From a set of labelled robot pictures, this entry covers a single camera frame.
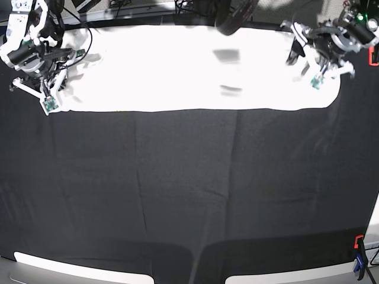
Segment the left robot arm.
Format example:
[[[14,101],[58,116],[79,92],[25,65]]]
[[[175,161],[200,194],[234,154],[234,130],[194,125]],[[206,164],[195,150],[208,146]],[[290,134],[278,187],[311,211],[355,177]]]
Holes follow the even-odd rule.
[[[299,57],[304,58],[301,74],[312,73],[311,84],[317,87],[326,78],[355,76],[353,64],[344,59],[347,53],[378,50],[378,1],[345,1],[339,17],[316,28],[295,20],[285,20],[281,26],[294,34],[286,65],[294,66]]]

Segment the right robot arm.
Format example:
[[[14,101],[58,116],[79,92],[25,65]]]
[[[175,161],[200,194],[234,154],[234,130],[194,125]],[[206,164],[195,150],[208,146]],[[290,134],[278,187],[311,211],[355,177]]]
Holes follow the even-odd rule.
[[[22,89],[44,105],[57,104],[57,93],[65,87],[68,68],[88,53],[62,46],[65,3],[11,1],[11,8],[2,37],[1,60],[24,76],[15,78],[10,88]]]

